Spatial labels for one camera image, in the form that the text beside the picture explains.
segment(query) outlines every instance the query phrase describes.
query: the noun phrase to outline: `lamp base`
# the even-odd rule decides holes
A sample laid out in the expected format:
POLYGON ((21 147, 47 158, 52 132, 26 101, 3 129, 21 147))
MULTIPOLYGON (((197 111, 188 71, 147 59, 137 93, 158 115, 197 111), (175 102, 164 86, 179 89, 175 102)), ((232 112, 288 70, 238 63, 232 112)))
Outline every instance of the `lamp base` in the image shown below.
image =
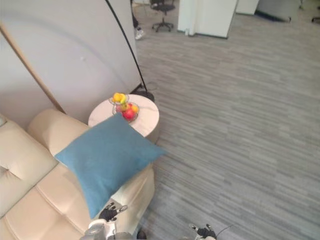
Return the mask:
POLYGON ((133 91, 132 94, 143 96, 147 99, 150 99, 152 102, 155 102, 155 96, 149 91, 133 91))

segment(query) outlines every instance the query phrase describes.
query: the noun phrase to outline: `wooden pole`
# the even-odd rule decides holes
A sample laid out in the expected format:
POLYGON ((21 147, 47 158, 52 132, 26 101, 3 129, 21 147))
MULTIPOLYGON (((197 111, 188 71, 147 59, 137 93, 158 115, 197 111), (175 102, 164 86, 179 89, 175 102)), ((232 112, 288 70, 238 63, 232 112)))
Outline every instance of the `wooden pole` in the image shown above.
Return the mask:
POLYGON ((20 59, 20 61, 23 63, 25 68, 28 70, 28 72, 31 74, 33 79, 36 81, 36 83, 39 85, 39 87, 42 89, 42 91, 47 95, 49 100, 52 102, 52 104, 62 113, 66 113, 64 109, 60 106, 58 101, 55 99, 55 97, 52 95, 52 93, 49 91, 47 86, 44 84, 44 82, 41 80, 41 78, 38 76, 38 74, 35 72, 35 70, 31 67, 31 64, 28 62, 27 58, 23 55, 21 49, 18 47, 18 45, 14 42, 13 38, 10 36, 8 31, 6 30, 5 26, 0 22, 0 32, 4 36, 5 40, 8 42, 8 44, 11 46, 17 57, 20 59))

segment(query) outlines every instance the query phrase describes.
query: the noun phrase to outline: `blue pillow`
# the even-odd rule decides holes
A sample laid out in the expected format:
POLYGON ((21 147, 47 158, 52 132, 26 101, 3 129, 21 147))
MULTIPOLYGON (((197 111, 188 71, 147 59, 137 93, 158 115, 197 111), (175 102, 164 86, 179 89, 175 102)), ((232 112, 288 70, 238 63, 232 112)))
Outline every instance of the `blue pillow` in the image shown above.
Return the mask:
POLYGON ((164 153, 118 113, 86 131, 55 157, 76 175, 93 219, 126 181, 164 153))

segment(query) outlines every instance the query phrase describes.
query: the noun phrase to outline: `red apple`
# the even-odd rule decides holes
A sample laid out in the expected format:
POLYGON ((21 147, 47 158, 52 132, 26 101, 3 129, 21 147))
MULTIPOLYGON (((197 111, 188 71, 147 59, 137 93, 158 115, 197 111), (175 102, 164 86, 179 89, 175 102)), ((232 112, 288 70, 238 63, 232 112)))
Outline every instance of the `red apple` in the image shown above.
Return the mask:
POLYGON ((135 118, 136 113, 129 108, 122 115, 126 120, 131 121, 135 118))

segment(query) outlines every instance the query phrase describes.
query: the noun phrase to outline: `round side table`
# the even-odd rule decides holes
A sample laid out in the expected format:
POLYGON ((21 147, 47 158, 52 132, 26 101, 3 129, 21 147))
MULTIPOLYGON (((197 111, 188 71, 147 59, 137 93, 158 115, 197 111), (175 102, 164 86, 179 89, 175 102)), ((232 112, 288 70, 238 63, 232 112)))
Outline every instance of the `round side table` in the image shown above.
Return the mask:
MULTIPOLYGON (((144 96, 134 94, 129 94, 129 102, 139 106, 138 117, 129 123, 130 126, 155 144, 159 137, 159 110, 157 105, 144 96)), ((113 107, 108 99, 96 106, 90 114, 89 127, 93 127, 113 116, 113 107)))

